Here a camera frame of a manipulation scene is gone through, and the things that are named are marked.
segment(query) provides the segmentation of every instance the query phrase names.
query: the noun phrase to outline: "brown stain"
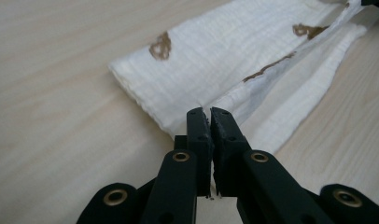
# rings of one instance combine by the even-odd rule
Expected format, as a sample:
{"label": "brown stain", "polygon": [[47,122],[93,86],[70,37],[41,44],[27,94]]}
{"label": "brown stain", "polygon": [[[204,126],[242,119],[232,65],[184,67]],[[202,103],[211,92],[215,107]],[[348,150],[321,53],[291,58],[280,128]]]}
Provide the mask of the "brown stain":
{"label": "brown stain", "polygon": [[315,38],[315,36],[321,34],[325,29],[329,28],[329,26],[307,26],[303,25],[302,23],[298,25],[293,25],[292,26],[292,31],[294,32],[295,35],[297,36],[302,36],[302,35],[308,35],[308,40],[311,40]]}
{"label": "brown stain", "polygon": [[273,66],[277,65],[278,63],[281,63],[281,62],[284,61],[285,59],[292,58],[292,56],[294,56],[294,55],[295,55],[295,51],[294,51],[294,52],[291,52],[290,54],[288,54],[288,55],[286,55],[285,57],[283,57],[283,58],[277,60],[277,61],[274,62],[274,63],[270,63],[270,64],[266,65],[265,67],[261,68],[261,70],[259,70],[259,72],[255,73],[255,74],[253,74],[253,75],[251,75],[251,76],[245,77],[245,79],[243,79],[243,82],[247,82],[247,81],[248,81],[249,79],[251,79],[251,78],[254,78],[254,77],[257,77],[257,76],[262,75],[262,74],[265,72],[265,70],[267,70],[268,68],[273,67]]}
{"label": "brown stain", "polygon": [[172,50],[172,41],[167,32],[158,36],[157,41],[151,44],[148,50],[154,59],[160,61],[168,60],[170,51]]}

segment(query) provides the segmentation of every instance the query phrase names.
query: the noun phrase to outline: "brass ring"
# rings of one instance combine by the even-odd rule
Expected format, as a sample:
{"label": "brass ring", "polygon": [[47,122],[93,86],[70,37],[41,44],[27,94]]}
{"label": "brass ring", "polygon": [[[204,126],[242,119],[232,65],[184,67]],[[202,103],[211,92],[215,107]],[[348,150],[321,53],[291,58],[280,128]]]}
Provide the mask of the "brass ring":
{"label": "brass ring", "polygon": [[190,159],[190,155],[185,152],[177,152],[173,155],[173,160],[175,161],[187,161]]}
{"label": "brass ring", "polygon": [[336,189],[334,192],[333,192],[333,195],[334,195],[334,198],[340,202],[340,203],[343,203],[344,205],[347,205],[349,207],[361,207],[362,206],[362,201],[361,199],[346,191],[346,190],[343,190],[343,189]]}
{"label": "brass ring", "polygon": [[[117,199],[110,199],[110,196],[113,194],[120,194],[120,197]],[[119,205],[120,203],[125,202],[125,200],[128,198],[128,192],[124,189],[113,189],[110,190],[105,197],[103,198],[103,202],[107,204],[108,206],[115,206]]]}
{"label": "brass ring", "polygon": [[269,160],[269,158],[266,155],[259,153],[259,152],[255,152],[255,153],[251,154],[251,159],[253,161],[257,161],[257,162],[266,162]]}

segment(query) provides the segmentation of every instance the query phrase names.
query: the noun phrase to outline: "white cloth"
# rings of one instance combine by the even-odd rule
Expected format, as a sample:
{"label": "white cloth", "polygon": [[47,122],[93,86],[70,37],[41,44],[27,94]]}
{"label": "white cloth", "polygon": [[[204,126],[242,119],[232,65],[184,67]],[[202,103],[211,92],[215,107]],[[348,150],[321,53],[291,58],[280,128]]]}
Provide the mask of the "white cloth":
{"label": "white cloth", "polygon": [[[236,0],[169,30],[166,60],[145,47],[109,68],[170,135],[185,134],[192,108],[207,113],[216,106],[244,123],[253,148],[273,153],[325,94],[350,44],[379,17],[366,10],[348,22],[362,9],[359,0]],[[329,27],[309,39],[293,32],[299,24]]]}

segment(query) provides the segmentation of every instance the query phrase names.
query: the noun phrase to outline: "muslin cloth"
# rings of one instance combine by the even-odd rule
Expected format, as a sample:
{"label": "muslin cloth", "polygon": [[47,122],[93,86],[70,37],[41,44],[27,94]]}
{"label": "muslin cloth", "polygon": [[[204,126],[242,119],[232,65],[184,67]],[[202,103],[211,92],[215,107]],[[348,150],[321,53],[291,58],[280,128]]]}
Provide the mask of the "muslin cloth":
{"label": "muslin cloth", "polygon": [[377,9],[362,9],[359,0],[235,0],[109,68],[172,137],[185,134],[189,110],[202,106],[208,114],[216,106],[243,124],[253,148],[274,153],[318,104],[351,43],[379,17]]}

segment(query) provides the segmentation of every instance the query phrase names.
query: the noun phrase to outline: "wooden table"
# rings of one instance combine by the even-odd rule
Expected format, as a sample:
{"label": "wooden table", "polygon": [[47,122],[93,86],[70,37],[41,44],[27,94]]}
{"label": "wooden table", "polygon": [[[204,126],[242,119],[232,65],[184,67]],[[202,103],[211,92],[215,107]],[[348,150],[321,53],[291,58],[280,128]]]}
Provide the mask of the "wooden table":
{"label": "wooden table", "polygon": [[[0,223],[74,223],[101,187],[154,177],[173,141],[106,66],[226,2],[0,1]],[[379,21],[276,157],[379,204]],[[200,199],[198,223],[241,223],[234,204]]]}

